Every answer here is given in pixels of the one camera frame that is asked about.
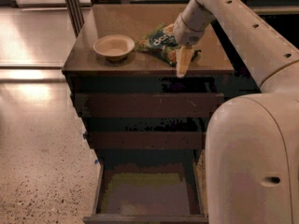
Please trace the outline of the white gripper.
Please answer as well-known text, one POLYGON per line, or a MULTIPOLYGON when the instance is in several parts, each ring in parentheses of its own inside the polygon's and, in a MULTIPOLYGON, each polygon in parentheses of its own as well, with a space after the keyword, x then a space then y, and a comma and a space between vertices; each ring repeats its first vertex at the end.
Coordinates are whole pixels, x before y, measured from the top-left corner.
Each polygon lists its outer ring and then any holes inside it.
POLYGON ((207 26, 215 17, 196 0, 190 0, 185 9, 178 15, 174 24, 164 27, 163 32, 174 33, 176 42, 182 47, 176 50, 177 77, 184 77, 193 56, 193 45, 196 45, 205 33, 207 26))

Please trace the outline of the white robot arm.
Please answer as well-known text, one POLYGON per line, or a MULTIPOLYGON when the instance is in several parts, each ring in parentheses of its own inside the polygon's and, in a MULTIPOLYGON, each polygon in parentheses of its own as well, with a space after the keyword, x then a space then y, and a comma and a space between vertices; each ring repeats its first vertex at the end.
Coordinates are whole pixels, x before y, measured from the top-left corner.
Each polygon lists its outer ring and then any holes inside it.
POLYGON ((240 0, 190 0, 183 47, 218 21, 260 91, 235 97, 206 131, 209 224, 299 224, 299 52, 240 0))

